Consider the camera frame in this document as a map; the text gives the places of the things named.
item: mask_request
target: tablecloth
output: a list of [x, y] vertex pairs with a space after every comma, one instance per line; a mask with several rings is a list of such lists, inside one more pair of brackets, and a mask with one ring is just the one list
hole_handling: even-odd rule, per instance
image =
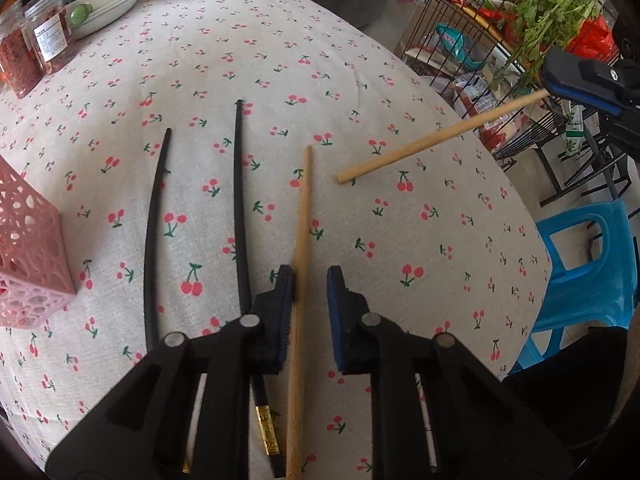
[[[174, 131], [158, 240], [163, 333], [239, 315], [234, 103], [252, 290], [290, 261], [302, 152], [314, 150], [305, 476], [371, 469], [370, 389], [338, 373], [326, 270], [423, 336], [451, 332], [498, 377], [540, 309], [549, 263], [521, 199], [471, 134], [356, 179], [338, 169], [457, 120], [391, 53], [309, 0], [140, 0], [79, 42], [25, 99], [1, 100], [0, 155], [60, 211], [78, 295], [32, 330], [0, 329], [0, 399], [40, 464], [145, 355], [142, 273], [160, 142]], [[268, 387], [286, 426], [286, 374]], [[270, 478], [252, 420], [252, 478]]]

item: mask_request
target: wooden stick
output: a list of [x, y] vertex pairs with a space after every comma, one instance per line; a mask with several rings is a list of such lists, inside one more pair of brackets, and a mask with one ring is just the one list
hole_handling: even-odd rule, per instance
[[302, 475], [302, 420], [304, 417], [305, 377], [303, 330], [309, 275], [309, 221], [311, 204], [311, 146], [305, 148], [302, 195], [298, 214], [298, 234], [291, 267], [296, 274], [296, 290], [291, 313], [289, 345], [289, 387], [287, 391], [287, 480]]
[[516, 110], [519, 110], [520, 108], [524, 108], [525, 106], [529, 106], [530, 104], [533, 104], [540, 99], [547, 97], [548, 95], [549, 92], [547, 92], [545, 89], [537, 90], [536, 92], [520, 97], [515, 101], [511, 101], [510, 103], [498, 106], [493, 110], [478, 114], [474, 117], [466, 119], [465, 121], [460, 121], [459, 123], [452, 124], [448, 128], [444, 128], [439, 132], [433, 132], [426, 137], [414, 140], [414, 142], [401, 146], [400, 148], [397, 148], [392, 152], [385, 153], [385, 155], [372, 157], [367, 162], [363, 162], [362, 164], [358, 164], [357, 166], [351, 166], [346, 170], [339, 171], [337, 175], [338, 182], [340, 184], [345, 184], [347, 182], [350, 182], [354, 178], [363, 176], [367, 173], [371, 173], [371, 171], [378, 170], [379, 168], [384, 168], [389, 164], [393, 164], [398, 160], [402, 160], [403, 158], [407, 158], [408, 156], [420, 153], [422, 150], [426, 150], [427, 148], [432, 148], [433, 146], [436, 146], [437, 144], [440, 144], [445, 140], [457, 137], [458, 135], [468, 132], [469, 130], [473, 130], [478, 126], [482, 126], [485, 123], [495, 121], [497, 118], [503, 116], [504, 114], [514, 112]]

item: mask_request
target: pink plastic basket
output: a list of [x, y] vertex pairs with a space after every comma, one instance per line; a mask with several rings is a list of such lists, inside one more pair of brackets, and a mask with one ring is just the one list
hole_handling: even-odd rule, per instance
[[58, 210], [0, 156], [0, 325], [33, 327], [75, 294]]

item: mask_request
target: blue chair backrest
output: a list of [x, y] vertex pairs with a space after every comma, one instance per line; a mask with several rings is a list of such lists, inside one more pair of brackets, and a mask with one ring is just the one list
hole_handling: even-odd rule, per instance
[[[602, 230], [600, 257], [566, 270], [551, 235], [589, 221], [595, 221]], [[564, 211], [538, 222], [537, 226], [549, 251], [553, 270], [536, 321], [536, 332], [589, 320], [628, 327], [636, 306], [638, 270], [631, 228], [622, 201], [600, 202]]]

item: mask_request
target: jar label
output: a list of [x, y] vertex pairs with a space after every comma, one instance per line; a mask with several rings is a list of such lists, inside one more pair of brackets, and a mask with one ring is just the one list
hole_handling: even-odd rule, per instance
[[60, 15], [56, 14], [34, 30], [42, 59], [49, 61], [66, 49], [65, 31], [60, 23]]

